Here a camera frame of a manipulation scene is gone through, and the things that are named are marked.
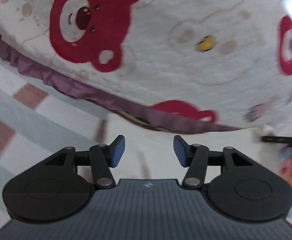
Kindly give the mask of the checkered bed sheet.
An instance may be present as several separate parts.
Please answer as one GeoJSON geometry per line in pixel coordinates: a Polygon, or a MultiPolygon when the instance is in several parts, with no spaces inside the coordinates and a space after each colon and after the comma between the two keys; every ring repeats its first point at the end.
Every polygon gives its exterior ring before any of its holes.
{"type": "Polygon", "coordinates": [[[116,179],[182,179],[173,135],[142,128],[90,102],[72,99],[21,75],[0,58],[0,228],[9,221],[2,201],[6,182],[66,146],[79,151],[117,135],[126,150],[116,179]]]}

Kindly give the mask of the bear print quilt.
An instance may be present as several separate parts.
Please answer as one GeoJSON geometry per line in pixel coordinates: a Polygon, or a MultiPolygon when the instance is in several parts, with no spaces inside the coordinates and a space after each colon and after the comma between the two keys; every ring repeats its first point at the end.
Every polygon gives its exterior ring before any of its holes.
{"type": "Polygon", "coordinates": [[[281,0],[0,0],[0,57],[150,127],[292,134],[281,0]]]}

